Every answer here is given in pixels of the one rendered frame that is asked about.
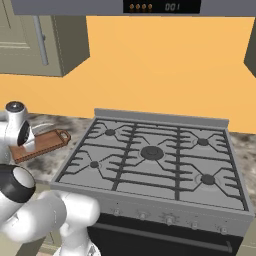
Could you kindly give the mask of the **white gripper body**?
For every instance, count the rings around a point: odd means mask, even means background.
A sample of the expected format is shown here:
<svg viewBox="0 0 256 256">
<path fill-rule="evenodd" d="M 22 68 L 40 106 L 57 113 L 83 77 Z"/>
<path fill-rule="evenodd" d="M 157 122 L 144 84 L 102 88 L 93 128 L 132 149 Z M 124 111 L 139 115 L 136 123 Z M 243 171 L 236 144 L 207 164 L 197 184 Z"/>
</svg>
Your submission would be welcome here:
<svg viewBox="0 0 256 256">
<path fill-rule="evenodd" d="M 35 150 L 35 141 L 31 140 L 23 144 L 23 147 L 26 152 L 33 152 Z"/>
</svg>

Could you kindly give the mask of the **brown wooden cutting board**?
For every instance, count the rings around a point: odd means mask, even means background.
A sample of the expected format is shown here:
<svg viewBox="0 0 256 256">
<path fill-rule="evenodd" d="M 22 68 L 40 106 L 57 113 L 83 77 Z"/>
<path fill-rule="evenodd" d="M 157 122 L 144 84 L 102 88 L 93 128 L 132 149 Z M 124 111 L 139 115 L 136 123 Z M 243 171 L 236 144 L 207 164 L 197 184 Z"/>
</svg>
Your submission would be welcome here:
<svg viewBox="0 0 256 256">
<path fill-rule="evenodd" d="M 27 152 L 24 147 L 11 146 L 12 158 L 16 164 L 67 146 L 71 135 L 62 129 L 54 129 L 35 137 L 35 150 Z"/>
</svg>

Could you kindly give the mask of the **olive base cupboard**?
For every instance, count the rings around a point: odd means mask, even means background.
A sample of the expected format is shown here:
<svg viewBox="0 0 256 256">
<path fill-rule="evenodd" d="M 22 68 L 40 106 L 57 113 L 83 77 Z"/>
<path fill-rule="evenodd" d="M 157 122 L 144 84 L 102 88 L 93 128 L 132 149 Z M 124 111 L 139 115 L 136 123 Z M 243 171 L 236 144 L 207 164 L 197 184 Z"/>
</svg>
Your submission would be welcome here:
<svg viewBox="0 0 256 256">
<path fill-rule="evenodd" d="M 256 238 L 252 234 L 247 234 L 236 256 L 256 256 Z"/>
<path fill-rule="evenodd" d="M 53 255 L 61 246 L 59 231 L 52 231 L 34 242 L 37 252 Z"/>
</svg>

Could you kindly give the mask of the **grey gas hob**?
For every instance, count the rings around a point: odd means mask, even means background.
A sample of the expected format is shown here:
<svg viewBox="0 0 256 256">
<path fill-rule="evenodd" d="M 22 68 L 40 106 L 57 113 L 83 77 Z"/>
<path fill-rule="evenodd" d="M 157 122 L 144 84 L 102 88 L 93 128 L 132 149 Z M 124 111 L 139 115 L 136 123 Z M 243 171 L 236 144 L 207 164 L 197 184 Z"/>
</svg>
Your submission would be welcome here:
<svg viewBox="0 0 256 256">
<path fill-rule="evenodd" d="M 54 189 L 96 198 L 103 213 L 244 236 L 254 210 L 225 119 L 98 109 L 54 176 Z"/>
</svg>

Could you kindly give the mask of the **black oven door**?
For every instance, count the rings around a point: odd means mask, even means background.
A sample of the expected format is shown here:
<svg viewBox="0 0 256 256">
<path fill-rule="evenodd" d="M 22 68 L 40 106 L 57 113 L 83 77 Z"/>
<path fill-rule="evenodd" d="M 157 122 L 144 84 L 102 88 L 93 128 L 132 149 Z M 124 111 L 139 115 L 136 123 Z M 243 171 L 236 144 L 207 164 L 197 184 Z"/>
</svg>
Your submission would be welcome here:
<svg viewBox="0 0 256 256">
<path fill-rule="evenodd" d="M 102 256 L 236 256 L 243 238 L 221 235 L 208 231 L 138 220 L 102 213 L 97 223 L 147 231 L 168 236 L 177 236 L 208 243 L 225 245 L 229 242 L 233 252 L 226 253 L 184 244 L 177 244 L 143 236 L 120 232 L 88 228 L 91 240 L 98 246 Z"/>
</svg>

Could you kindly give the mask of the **grey extractor hood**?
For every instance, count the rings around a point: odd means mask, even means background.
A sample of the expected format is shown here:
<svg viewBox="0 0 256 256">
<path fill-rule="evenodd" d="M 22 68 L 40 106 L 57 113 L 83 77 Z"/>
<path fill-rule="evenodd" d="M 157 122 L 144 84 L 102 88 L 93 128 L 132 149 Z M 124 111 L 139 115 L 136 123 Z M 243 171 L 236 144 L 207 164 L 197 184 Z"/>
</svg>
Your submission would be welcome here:
<svg viewBox="0 0 256 256">
<path fill-rule="evenodd" d="M 256 0 L 11 0 L 16 15 L 256 17 Z"/>
</svg>

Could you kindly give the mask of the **olive wall cupboard door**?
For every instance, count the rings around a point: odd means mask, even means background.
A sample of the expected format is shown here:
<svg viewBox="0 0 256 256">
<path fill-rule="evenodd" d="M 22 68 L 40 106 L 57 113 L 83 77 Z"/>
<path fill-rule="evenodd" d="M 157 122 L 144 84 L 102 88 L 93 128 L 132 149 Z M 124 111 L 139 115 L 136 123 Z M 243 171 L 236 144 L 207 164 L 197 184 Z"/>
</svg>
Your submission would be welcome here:
<svg viewBox="0 0 256 256">
<path fill-rule="evenodd" d="M 48 65 L 42 64 L 32 16 L 0 0 L 0 74 L 63 77 L 90 57 L 84 16 L 40 16 Z"/>
</svg>

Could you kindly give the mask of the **olive wall cupboard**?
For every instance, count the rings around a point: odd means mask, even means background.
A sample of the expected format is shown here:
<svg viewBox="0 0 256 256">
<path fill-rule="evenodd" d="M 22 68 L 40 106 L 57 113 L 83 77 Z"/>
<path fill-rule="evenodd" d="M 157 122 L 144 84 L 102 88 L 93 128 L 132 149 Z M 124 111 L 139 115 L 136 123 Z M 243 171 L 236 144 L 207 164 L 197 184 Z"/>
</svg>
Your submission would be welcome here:
<svg viewBox="0 0 256 256">
<path fill-rule="evenodd" d="M 244 64 L 256 78 L 256 37 L 251 37 L 249 40 Z"/>
</svg>

